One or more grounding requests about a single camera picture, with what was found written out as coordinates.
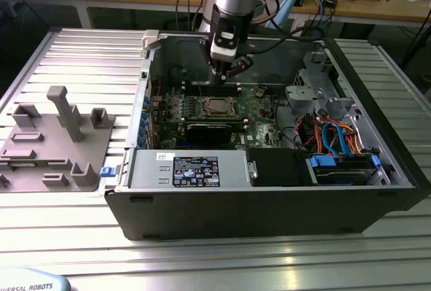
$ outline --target electronic component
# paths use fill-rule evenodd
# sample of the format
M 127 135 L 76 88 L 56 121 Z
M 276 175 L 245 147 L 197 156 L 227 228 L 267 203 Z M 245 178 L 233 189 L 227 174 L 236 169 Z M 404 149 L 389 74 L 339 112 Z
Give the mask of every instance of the electronic component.
M 256 46 L 273 42 L 253 40 Z M 293 61 L 288 65 L 303 63 L 301 70 L 281 64 L 277 72 L 283 83 L 299 75 L 304 85 L 266 92 L 261 98 L 255 96 L 258 84 L 276 68 L 267 59 L 253 72 L 238 76 L 243 80 L 238 96 L 206 96 L 203 82 L 200 92 L 198 87 L 195 95 L 185 94 L 187 85 L 164 73 L 166 61 L 181 56 L 175 54 L 182 48 L 179 43 L 191 51 L 198 46 L 195 38 L 163 34 L 160 47 L 150 51 L 154 59 L 148 61 L 152 73 L 162 77 L 161 90 L 154 86 L 153 96 L 160 91 L 166 102 L 155 110 L 154 132 L 160 133 L 160 144 L 129 148 L 122 163 L 127 175 L 120 172 L 119 183 L 105 192 L 127 238 L 361 232 L 384 214 L 407 209 L 429 194 L 429 180 L 376 104 L 379 99 L 369 99 L 349 55 L 343 54 L 356 48 L 355 41 L 347 48 L 341 40 L 340 45 L 330 40 L 315 43 L 317 51 L 309 53 L 295 42 L 275 49 L 271 54 L 280 63 L 286 54 L 301 56 L 304 49 L 300 60 L 289 54 Z M 373 56 L 383 60 L 384 69 L 384 55 Z M 196 81 L 205 78 L 207 64 L 183 59 Z M 390 65 L 385 70 L 388 76 L 393 72 Z M 336 103 L 327 108 L 331 100 Z M 141 104 L 136 102 L 134 110 Z M 233 111 L 232 104 L 236 118 L 220 118 Z M 160 117 L 168 110 L 172 117 Z M 210 115 L 204 116 L 203 110 Z M 372 148 L 380 154 L 365 153 Z
M 337 7 L 338 0 L 323 0 L 322 4 L 323 4 L 323 9 L 325 8 L 335 9 Z
M 235 100 L 229 98 L 205 97 L 202 100 L 202 115 L 204 118 L 237 119 Z
M 315 154 L 310 162 L 318 185 L 367 185 L 380 166 L 380 159 L 372 154 L 343 157 Z
M 187 141 L 191 143 L 222 145 L 230 143 L 232 127 L 224 124 L 190 124 L 185 133 Z

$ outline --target power supply label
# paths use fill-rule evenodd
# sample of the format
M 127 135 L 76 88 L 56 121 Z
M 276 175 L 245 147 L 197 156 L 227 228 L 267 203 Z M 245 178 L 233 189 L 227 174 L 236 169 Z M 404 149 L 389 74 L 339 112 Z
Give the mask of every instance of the power supply label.
M 174 158 L 174 178 L 177 188 L 219 187 L 220 174 L 215 156 Z

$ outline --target blue tab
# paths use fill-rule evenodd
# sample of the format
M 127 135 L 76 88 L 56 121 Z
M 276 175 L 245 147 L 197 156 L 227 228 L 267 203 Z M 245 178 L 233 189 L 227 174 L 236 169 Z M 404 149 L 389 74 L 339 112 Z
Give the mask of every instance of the blue tab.
M 330 155 L 313 155 L 310 161 L 313 168 L 317 166 L 337 166 L 334 157 Z
M 101 178 L 114 178 L 115 177 L 115 168 L 111 168 L 109 166 L 105 166 L 100 170 Z
M 380 162 L 380 158 L 378 158 L 377 155 L 371 156 L 371 160 L 377 168 L 382 164 L 382 162 Z
M 312 166 L 313 168 L 316 168 L 317 166 L 319 166 L 319 162 L 317 162 L 317 159 L 316 159 L 316 157 L 315 157 L 315 156 L 313 156 L 313 157 L 310 159 L 310 161 L 311 161 L 311 166 Z

